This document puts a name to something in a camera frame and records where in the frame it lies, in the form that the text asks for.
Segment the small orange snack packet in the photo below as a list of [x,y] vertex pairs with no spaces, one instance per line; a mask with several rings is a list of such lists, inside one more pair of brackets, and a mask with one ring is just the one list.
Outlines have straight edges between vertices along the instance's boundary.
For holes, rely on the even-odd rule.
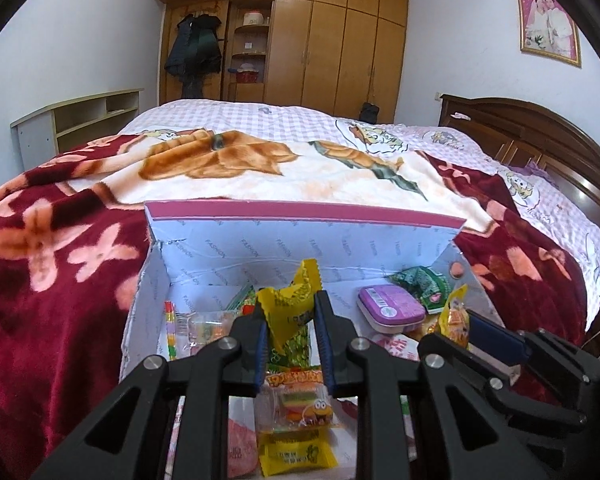
[[437,332],[462,348],[469,344],[469,314],[465,309],[467,291],[468,287],[462,285],[449,294],[437,322]]

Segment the dark green snack packet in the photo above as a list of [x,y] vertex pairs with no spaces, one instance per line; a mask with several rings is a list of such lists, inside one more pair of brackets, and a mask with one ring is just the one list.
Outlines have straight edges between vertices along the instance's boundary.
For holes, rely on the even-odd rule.
[[387,280],[411,294],[428,314],[440,313],[451,293],[446,278],[426,266],[412,266],[390,274]]

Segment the purple mint tin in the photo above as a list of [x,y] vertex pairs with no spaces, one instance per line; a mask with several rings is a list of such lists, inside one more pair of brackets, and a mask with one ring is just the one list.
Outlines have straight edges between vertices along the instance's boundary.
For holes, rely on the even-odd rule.
[[405,289],[396,285],[362,287],[356,300],[364,318],[376,332],[386,335],[409,332],[422,325],[427,312]]

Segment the pink peach jelly pouch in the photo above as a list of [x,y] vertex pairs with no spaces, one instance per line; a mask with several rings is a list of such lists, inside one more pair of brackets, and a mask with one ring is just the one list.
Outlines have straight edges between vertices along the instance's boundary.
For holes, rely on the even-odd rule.
[[257,434],[250,428],[228,421],[227,475],[234,479],[251,474],[259,463]]

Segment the yellow candy packet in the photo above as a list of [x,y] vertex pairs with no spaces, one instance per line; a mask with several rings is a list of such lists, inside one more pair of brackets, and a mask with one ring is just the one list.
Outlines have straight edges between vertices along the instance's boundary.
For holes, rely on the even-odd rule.
[[294,471],[332,469],[338,460],[330,445],[328,429],[262,434],[259,463],[265,477]]
[[287,287],[267,287],[257,292],[273,346],[278,352],[283,352],[284,343],[312,320],[314,295],[322,289],[317,261],[304,259]]

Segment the burger gummy candy packet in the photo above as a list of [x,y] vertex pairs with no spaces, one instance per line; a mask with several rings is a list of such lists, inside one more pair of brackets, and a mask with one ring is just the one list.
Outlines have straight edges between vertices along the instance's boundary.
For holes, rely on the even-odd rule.
[[266,434],[330,427],[335,420],[319,368],[266,375],[253,405],[256,428]]

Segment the green pea snack packet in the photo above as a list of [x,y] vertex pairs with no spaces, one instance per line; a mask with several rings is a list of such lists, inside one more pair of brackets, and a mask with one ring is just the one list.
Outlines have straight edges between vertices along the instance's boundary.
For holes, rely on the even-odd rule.
[[[256,306],[257,293],[251,284],[242,286],[237,295],[230,300],[227,311],[236,316],[248,315]],[[283,352],[278,352],[270,344],[268,365],[273,372],[282,370],[305,370],[311,366],[311,345],[309,329],[304,326],[283,345]]]

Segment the clear gummy candy strip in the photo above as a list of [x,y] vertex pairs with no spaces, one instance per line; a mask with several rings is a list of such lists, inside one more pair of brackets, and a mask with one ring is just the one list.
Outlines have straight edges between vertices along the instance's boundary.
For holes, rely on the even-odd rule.
[[178,313],[172,301],[164,303],[166,317],[166,351],[168,359],[194,356],[207,344],[226,337],[239,313],[212,311]]

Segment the yellow flat candy packet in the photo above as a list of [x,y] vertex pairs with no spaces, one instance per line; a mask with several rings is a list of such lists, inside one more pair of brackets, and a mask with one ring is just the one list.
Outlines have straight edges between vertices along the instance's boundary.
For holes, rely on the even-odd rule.
[[262,434],[259,463],[265,477],[294,471],[332,469],[338,460],[330,445],[328,429]]

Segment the pink cardboard box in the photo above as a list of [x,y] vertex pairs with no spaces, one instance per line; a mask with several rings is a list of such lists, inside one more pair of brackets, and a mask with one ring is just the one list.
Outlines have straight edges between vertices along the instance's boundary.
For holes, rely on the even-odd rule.
[[453,240],[467,214],[345,204],[263,200],[167,200],[145,206],[150,247],[122,340],[120,374],[151,353],[188,356],[167,342],[176,312],[228,310],[240,294],[283,289],[317,268],[337,314],[363,334],[370,326],[355,307],[363,286],[411,266],[434,266],[460,256]]

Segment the pink checked bed sheet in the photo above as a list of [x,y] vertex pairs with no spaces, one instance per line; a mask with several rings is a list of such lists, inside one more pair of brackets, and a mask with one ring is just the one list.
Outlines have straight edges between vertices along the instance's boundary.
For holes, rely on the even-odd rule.
[[440,126],[372,125],[366,120],[330,116],[302,106],[177,100],[151,108],[125,125],[122,134],[152,132],[160,140],[206,128],[239,130],[282,141],[330,141],[370,155],[393,157],[422,151],[455,167],[497,174],[524,220],[568,250],[581,268],[586,290],[585,326],[600,312],[600,222],[568,196],[567,185],[536,162],[499,162],[460,129]]

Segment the red floral fleece blanket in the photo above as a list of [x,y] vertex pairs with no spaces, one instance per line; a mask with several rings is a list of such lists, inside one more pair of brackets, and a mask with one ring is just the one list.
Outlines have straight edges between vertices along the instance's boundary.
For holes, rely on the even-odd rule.
[[0,187],[0,478],[25,479],[117,385],[153,200],[293,200],[465,220],[457,246],[511,330],[584,337],[565,219],[527,219],[498,172],[416,129],[106,136]]

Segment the dark wooden headboard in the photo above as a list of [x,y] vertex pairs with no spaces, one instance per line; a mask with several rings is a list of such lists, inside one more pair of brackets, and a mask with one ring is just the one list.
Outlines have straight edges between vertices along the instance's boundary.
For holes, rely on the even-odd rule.
[[445,94],[439,124],[466,133],[506,166],[535,162],[600,227],[600,146],[541,105],[505,98]]

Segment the black bag on floor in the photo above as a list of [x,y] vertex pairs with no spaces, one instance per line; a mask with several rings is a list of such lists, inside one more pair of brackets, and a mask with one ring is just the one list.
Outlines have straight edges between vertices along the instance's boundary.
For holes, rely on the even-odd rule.
[[378,122],[379,107],[370,102],[364,102],[360,114],[358,114],[358,120],[360,122],[366,122],[366,124],[375,125]]

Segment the white low shelf unit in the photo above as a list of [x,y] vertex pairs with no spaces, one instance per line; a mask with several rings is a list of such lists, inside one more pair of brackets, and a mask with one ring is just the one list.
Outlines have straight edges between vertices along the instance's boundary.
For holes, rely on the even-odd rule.
[[113,136],[140,111],[140,89],[117,90],[53,103],[15,120],[24,170],[88,142]]

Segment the framed wedding photo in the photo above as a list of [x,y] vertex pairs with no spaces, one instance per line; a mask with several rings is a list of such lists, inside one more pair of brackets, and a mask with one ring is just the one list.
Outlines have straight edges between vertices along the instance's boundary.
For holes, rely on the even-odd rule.
[[517,0],[520,50],[581,67],[577,25],[557,0]]

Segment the wooden wardrobe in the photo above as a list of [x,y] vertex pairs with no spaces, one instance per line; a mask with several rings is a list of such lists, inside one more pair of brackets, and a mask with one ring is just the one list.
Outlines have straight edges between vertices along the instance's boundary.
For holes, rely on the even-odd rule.
[[[364,102],[392,122],[402,75],[408,0],[159,0],[160,58],[187,14],[217,16],[222,70],[204,78],[205,99],[301,105],[357,118]],[[165,70],[159,101],[181,99]]]

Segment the black hanging jacket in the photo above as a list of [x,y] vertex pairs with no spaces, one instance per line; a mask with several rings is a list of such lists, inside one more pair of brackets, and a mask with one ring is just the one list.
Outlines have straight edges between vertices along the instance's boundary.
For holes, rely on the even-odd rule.
[[201,99],[204,78],[222,70],[218,29],[221,20],[207,13],[187,14],[164,63],[166,72],[182,84],[183,99]]

